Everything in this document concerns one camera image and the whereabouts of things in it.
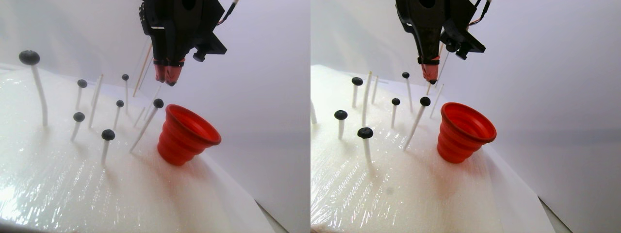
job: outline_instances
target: wire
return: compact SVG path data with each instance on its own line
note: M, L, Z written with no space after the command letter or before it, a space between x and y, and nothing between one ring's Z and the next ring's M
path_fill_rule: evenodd
M224 18L222 18L222 20L220 22L218 22L218 24L216 25L220 25L222 24L225 20L227 20L227 18L229 17L229 15L231 15L231 12L233 12L233 9L235 9L235 6L237 5L237 2L239 2L239 0L233 0L233 3L231 3L231 6L229 7L227 13L224 15Z
M487 0L485 2L485 6L483 7L483 12L481 13L481 17L475 21L472 21L470 24L468 24L468 26L472 26L475 24L478 24L482 19L483 16L485 16L485 13L487 13L487 9L489 9L489 4L492 2L492 0Z

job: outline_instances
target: white stick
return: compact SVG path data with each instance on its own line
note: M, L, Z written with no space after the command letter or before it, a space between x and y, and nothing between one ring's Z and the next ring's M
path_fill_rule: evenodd
M362 127L366 126L366 105L369 102L369 88L371 87L371 72L366 77L365 98L362 105Z
M72 142L73 142L73 139L76 138L76 135L78 135L79 124L80 122L76 122L76 126L73 128L73 134L71 135Z
M379 83L379 76L375 76L375 86L373 87L373 97L371 98L371 104L375 103L375 93L378 92L378 83Z
M353 85L353 97L351 98L351 107L356 108L356 95L358 95L358 86Z
M101 164L106 163L106 156L108 154L108 146L110 146L110 141L104 140L104 150L101 154Z
M157 87L157 91L155 91L155 94L153 95L153 99L151 99L151 102L149 102L149 108L147 108L147 112L151 110L151 106L153 106L153 102L155 101L155 98L157 98L157 94L160 92L160 88L161 88L161 85Z
M414 121L414 125L412 126L412 132L410 132L410 136L407 138L407 142L403 145L403 151L406 151L407 146L410 145L410 141L414 136L414 131L416 131L416 126L418 126L420 117L423 116L423 111L425 111L425 106L421 105L419 113L416 115L416 121Z
M101 82L104 79L104 74L99 75L99 78L97 79L97 85L95 86L95 92L93 93L93 98L91 99L91 106L95 105L95 99L97 99L97 96L99 96L99 90L101 89Z
M392 106L392 121L390 123L390 128L394 129L394 116L397 114L397 106L393 105Z
M132 150L134 150L134 148L136 147L136 145L138 145L138 141L140 141L140 138L142 138L142 135L145 134L145 131L147 130L147 126L149 126L149 123L151 123L151 120L153 119L153 116L155 116L155 113L157 112L157 107L153 109L153 112L151 112L151 114L149 115L149 118L147 119L147 122L145 123L144 126L142 126L142 130L140 130L140 134L138 135L138 138L136 138L136 141L134 142L134 144L132 145L132 148L129 149L129 152L131 152Z
M95 109L97 108L97 100L99 99L99 93L95 95L95 102L93 104L93 108L91 109L91 117L88 119L88 127L93 126L93 117L95 116Z
M429 89L431 88L431 83L427 84L427 94L425 94L426 96L429 95Z
M136 122L134 122L134 127L136 127L136 125L138 125L138 121L140 120L140 118L142 117L142 114L145 113L145 109L147 107L142 107L142 111L140 111L140 115L138 115L138 118L136 118Z
M315 106L310 102L310 122L313 124L317 123L317 116L315 115Z
M343 138L343 129L345 129L345 120L338 120L338 139Z
M36 65L31 65L32 76L35 78L35 84L37 85L37 91L39 92L39 99L41 100L41 113L43 114L43 126L47 126L47 102L45 101L45 94L43 93L43 86L41 85L41 78L39 77L39 70Z
M116 130L116 123L119 121L119 112L120 107L117 107L117 116L114 118L114 127L112 127L112 130Z
M365 157L367 164L371 164L371 149L369 147L369 139L362 139L362 142L365 145Z
M406 78L406 84L407 84L407 95L408 95L408 99L410 100L410 112L414 113L414 107L412 106L412 91L410 90L410 79Z
M429 114L429 118L433 116L433 111L435 110L435 105L438 104L438 99L440 99L440 93L442 93L442 88L444 88L444 84L440 87L438 91L438 95L435 97L435 101L433 102L433 108L431 108L431 114Z
M79 101L82 98L82 88L78 87L78 100L76 101L76 110L78 110L79 107Z
M125 80L125 104L127 104L127 108L125 108L125 112L129 112L129 95L127 94L127 80Z

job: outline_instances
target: white peg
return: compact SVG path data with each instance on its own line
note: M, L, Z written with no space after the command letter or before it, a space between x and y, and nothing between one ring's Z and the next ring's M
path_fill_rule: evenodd
M151 114L149 114L149 117L148 117L147 121L145 122L145 125L142 127L142 130L140 130L140 133L139 133L138 137L136 138L136 141L134 141L134 144L132 145L132 148L129 149L129 152L133 151L134 148L136 147L136 145L138 145L138 142L140 141L140 138L142 138L142 135L145 134L145 130L149 126L149 123L151 123L151 120L153 119L153 116L155 116L155 113L157 112L157 109L161 109L164 106L164 101L162 101L161 99L156 99L156 100L153 101L153 106L155 106L155 108L153 109L153 112L151 112Z
M310 122L313 124L317 123L317 116L315 115L315 106L310 101Z
M442 88L444 88L444 84L442 84L442 86L440 86L440 90L438 91L438 95L435 97L435 100L433 101L433 108L431 108L431 114L429 114L429 118L431 118L433 116L433 112L435 110L435 106L436 106L436 104L438 104L438 99L440 99L440 93L442 93Z
M369 71L369 75L366 77L366 88L365 88L365 98L363 100L362 105L362 126L366 126L366 106L369 102L369 88L371 87L371 72Z
M371 104L375 104L375 93L378 92L379 76L375 76L375 85L373 86L373 97L371 98Z
M32 76L35 79L35 85L37 85L37 91L39 92L39 100L41 101L43 126L47 126L47 102L45 101L45 94L43 93L43 86L41 85L41 77L39 77L39 70L37 69L37 64L41 60L41 57L35 51L26 50L19 54L19 60L23 64L29 65L32 70Z
M359 77L353 77L351 79L353 83L353 97L351 98L351 107L356 108L356 99L358 98L358 86L362 85L362 79Z
M338 139L343 138L343 129L345 128L345 119L347 118L347 112L338 110L334 113L334 118L338 120Z
M410 90L410 73L403 72L401 76L406 79L407 96L409 97L408 100L410 101L410 112L414 113L414 107L412 106L412 91Z
M399 105L401 103L401 100L399 100L399 98L394 98L392 99L392 121L390 123L390 128L393 129L394 128L394 118L397 115L397 105Z
M407 146L410 145L410 141L412 140L412 137L414 136L414 131L416 131L416 127L419 124L420 117L423 116L425 107L429 106L429 104L431 104L431 100L428 97L425 96L420 99L420 110L419 110L419 113L416 115L416 120L414 121L414 125L412 126L412 131L410 132L410 136L408 136L407 142L403 145L403 151L406 151Z

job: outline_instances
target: wooden skewer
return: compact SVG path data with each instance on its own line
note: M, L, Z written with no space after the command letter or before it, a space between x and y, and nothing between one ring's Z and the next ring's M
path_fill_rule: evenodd
M151 45L149 45L149 49L147 50L147 56L145 57L145 62L142 63L142 69L140 69L140 76L138 76L138 81L136 81L136 87L134 88L134 94L132 95L132 97L136 97L136 91L138 91L138 84L140 83L140 80L142 79L142 72L145 71L145 65L147 65L147 60L149 59L149 55L151 55L152 47L153 47L153 44L151 43Z

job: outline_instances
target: peg with black ball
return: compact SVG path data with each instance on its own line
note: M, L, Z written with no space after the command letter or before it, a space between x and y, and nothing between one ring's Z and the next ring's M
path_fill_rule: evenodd
M110 146L110 141L114 140L114 131L112 131L111 129L106 129L103 132L101 132L101 138L104 139L104 150L102 151L101 154L101 164L105 164L106 163L106 156L108 154L108 147Z
M112 129L114 129L114 130L116 130L116 124L119 121L120 109L123 107L123 105L125 105L125 103L123 103L122 100L117 100L117 115L114 118L114 127L112 127Z
M334 113L334 118L338 120L338 139L343 138L343 129L345 128L345 119L347 118L347 112L338 110Z
M41 85L41 77L39 77L39 69L37 69L37 64L41 60L41 57L35 51L26 50L19 53L19 60L24 65L29 65L32 70L32 76L35 79L35 85L37 85L37 91L39 92L39 100L41 101L43 126L47 126L47 102L45 101L45 94L43 93L43 86Z
M403 78L406 79L406 85L407 85L407 96L409 97L409 101L410 101L410 112L414 112L414 107L412 105L412 91L410 90L410 73L408 72L403 72L401 73L401 76Z
M365 145L365 157L367 164L371 164L371 149L369 146L369 139L373 137L373 129L364 127L358 130L358 136L362 139Z
M153 111L149 115L145 125L142 127L142 130L140 130L140 133L139 133L138 137L136 138L136 141L134 141L134 144L132 145L132 148L129 149L129 152L133 151L134 148L136 147L136 145L138 145L138 141L140 141L140 138L142 138L142 135L145 134L145 130L147 129L147 126L149 126L149 123L151 123L151 120L155 116L155 113L157 112L157 109L161 109L162 107L164 107L164 101L162 101L161 99L155 99L153 101L153 107L154 107Z
M362 79L359 77L353 77L351 79L353 83L353 97L351 98L351 107L356 108L356 97L358 95L358 86L362 86Z
M72 142L76 138L76 135L78 135L80 123L84 121L84 114L82 112L76 112L75 114L73 114L73 120L76 121L76 125L74 126L73 134L71 135Z
M431 100L428 97L425 96L420 99L420 110L419 110L419 113L416 115L416 120L414 121L414 125L412 126L412 131L410 132L410 136L408 136L406 143L403 145L403 151L405 151L407 149L407 146L410 145L410 141L412 140L412 137L414 136L414 131L416 131L416 127L419 124L420 117L423 116L425 107L429 106L429 104L431 104Z
M76 100L76 110L78 110L79 102L82 98L82 89L86 88L86 86L88 86L86 80L78 80L78 99Z
M397 115L397 105L399 105L401 103L401 100L399 100L399 98L394 98L392 99L392 121L390 123L390 128L393 129L394 128L394 118Z
M129 75L124 74L120 77L123 81L125 81L125 103L129 104L129 94L127 91L127 80L129 80Z

